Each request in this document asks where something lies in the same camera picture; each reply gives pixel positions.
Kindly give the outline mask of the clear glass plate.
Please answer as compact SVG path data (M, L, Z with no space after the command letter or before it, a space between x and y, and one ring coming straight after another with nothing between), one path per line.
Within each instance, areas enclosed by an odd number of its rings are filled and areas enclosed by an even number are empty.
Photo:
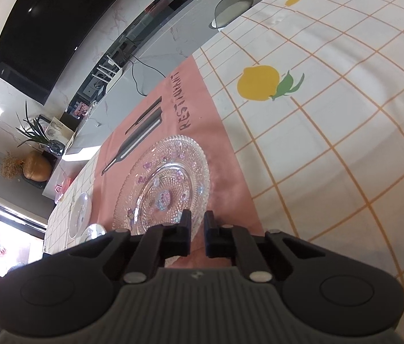
M184 135L163 138L139 157L124 180L113 228L140 235L158 224L177 224L190 210L194 238L209 195L210 170L201 146Z

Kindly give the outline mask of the painted white ceramic plate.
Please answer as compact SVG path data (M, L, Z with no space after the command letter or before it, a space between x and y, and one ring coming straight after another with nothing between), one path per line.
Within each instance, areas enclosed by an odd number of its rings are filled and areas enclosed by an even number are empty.
M78 244L97 239L106 234L106 229L100 224L90 224L78 238Z

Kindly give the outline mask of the small white saucer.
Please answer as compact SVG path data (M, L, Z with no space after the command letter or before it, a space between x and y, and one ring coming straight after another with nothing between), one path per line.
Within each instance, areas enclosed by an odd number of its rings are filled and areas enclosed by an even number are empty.
M82 192L71 207L69 221L69 236L71 239L79 237L87 228L92 212L92 199L87 192Z

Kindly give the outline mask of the pink storage box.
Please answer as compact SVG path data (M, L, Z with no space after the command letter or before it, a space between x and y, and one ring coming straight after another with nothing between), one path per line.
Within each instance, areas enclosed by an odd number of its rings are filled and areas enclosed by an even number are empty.
M67 192L69 186L72 183L71 177L66 177L60 185L55 186L54 203L59 204L62 201L64 194Z

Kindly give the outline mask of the brown round vase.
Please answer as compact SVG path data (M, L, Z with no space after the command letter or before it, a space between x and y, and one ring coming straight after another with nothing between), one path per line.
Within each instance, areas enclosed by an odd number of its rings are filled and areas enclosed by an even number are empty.
M50 162L39 152L31 151L23 161L23 175L35 182L46 182L51 176Z

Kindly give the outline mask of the checked lemon tablecloth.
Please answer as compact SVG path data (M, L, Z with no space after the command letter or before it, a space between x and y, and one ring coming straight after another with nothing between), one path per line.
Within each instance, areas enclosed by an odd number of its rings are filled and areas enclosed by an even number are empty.
M404 287L404 0L262 0L147 91L105 122L50 215L45 252L75 244L83 192L92 222L127 224L117 198L134 162L186 134L225 222L285 231ZM404 338L404 315L397 329Z

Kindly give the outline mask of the dried yellow flowers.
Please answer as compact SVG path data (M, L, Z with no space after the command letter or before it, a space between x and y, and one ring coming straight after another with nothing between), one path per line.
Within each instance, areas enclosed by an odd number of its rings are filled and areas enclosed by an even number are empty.
M15 157L13 154L7 152L1 160L1 176L10 180L15 179L23 174L23 164L23 159Z

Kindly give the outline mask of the leafy plant in vase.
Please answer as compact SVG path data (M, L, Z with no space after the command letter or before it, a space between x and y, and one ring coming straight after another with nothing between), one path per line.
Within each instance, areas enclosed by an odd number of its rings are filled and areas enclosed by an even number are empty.
M16 115L16 117L19 126L15 129L25 137L25 140L20 146L27 142L37 143L44 146L44 148L47 148L47 151L52 155L57 156L58 158L62 157L65 151L65 145L59 140L49 138L38 119L31 120L29 118L27 103L25 103L25 117L22 120L19 118L19 115Z

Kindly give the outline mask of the white wifi router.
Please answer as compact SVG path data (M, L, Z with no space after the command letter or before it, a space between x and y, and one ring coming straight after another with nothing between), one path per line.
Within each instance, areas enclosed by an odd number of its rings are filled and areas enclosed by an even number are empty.
M98 76L101 76L106 83L105 93L108 93L123 75L123 67L108 54L103 56L96 69Z

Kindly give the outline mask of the white round stool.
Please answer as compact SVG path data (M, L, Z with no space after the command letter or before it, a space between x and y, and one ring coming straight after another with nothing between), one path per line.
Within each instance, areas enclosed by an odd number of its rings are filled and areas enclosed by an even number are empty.
M209 25L212 30L221 30L253 6L254 0L221 0L214 10Z

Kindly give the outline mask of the black television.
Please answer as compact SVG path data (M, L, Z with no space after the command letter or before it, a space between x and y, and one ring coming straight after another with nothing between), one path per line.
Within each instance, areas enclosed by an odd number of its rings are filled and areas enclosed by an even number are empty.
M46 103L90 30L116 0L16 0L0 34L0 78Z

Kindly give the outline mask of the photo frame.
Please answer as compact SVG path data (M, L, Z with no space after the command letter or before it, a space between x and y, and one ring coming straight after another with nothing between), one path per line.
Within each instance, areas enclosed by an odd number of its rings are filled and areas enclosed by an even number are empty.
M74 131L60 122L59 119L53 117L48 127L45 129L45 135L48 140L58 140L63 144L67 144Z

